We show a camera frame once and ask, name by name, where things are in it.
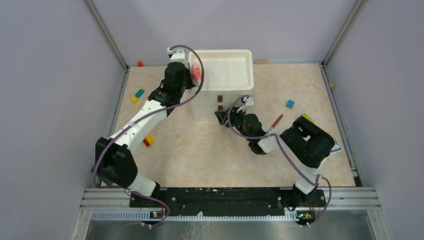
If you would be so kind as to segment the white drawer organizer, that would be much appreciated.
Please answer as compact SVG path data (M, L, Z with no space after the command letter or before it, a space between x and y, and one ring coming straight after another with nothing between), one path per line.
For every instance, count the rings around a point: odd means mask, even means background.
M254 92L252 52L248 49L208 49L196 52L202 63L204 83L188 104L197 121L217 120L214 112L225 111L239 97Z

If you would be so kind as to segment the pink spray bottle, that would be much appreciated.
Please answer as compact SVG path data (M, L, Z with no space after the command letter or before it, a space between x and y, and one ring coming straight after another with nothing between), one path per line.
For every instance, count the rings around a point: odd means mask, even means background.
M191 75L195 85L199 86L202 80L202 69L198 63L191 65Z

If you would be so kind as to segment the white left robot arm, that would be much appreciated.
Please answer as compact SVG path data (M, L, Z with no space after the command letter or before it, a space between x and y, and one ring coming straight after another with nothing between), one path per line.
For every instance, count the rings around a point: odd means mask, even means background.
M137 167L133 153L153 128L168 117L187 89L194 87L190 69L180 62L171 62L164 79L150 93L139 112L119 131L95 144L94 173L107 184L141 194L149 207L160 202L160 185L144 176Z

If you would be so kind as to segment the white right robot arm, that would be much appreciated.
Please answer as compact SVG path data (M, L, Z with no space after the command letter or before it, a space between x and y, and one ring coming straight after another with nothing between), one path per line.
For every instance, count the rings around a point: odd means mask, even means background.
M307 206L314 198L317 176L325 159L335 146L333 137L305 116L298 117L281 133L265 132L255 114L245 111L215 111L220 125L235 130L248 142L256 155L266 155L276 150L290 150L300 161L299 177L293 192L293 200L299 206Z

